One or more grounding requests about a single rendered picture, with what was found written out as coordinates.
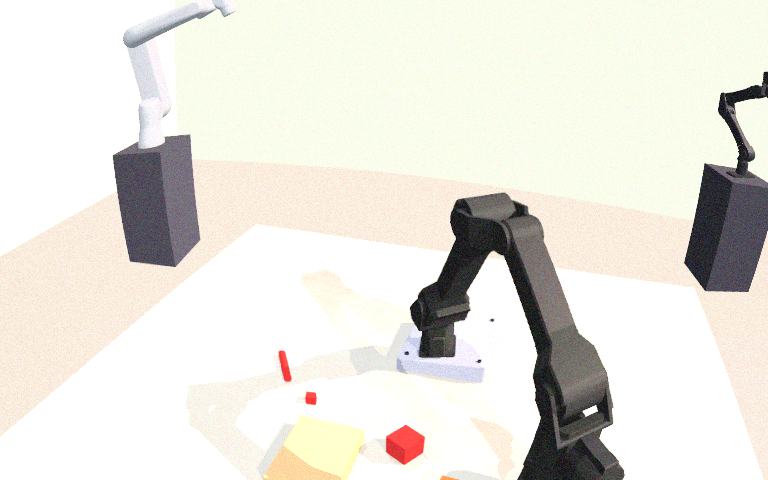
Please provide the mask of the tan flat block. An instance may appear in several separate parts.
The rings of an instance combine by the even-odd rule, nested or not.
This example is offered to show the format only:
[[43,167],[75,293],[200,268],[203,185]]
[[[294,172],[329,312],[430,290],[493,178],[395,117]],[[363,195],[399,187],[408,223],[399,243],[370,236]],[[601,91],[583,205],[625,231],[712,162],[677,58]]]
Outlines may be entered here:
[[263,480],[346,480],[364,429],[300,415]]

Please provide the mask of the red cylindrical bar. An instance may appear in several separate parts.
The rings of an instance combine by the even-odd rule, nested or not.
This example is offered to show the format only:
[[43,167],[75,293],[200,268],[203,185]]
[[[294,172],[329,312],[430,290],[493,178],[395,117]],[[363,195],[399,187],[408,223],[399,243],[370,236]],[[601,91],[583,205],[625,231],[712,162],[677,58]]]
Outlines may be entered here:
[[290,375],[289,364],[288,364],[288,360],[286,358],[285,351],[283,351],[283,350],[279,351],[278,355],[279,355],[280,362],[281,362],[281,368],[282,368],[282,374],[283,374],[284,380],[290,382],[291,381],[291,375]]

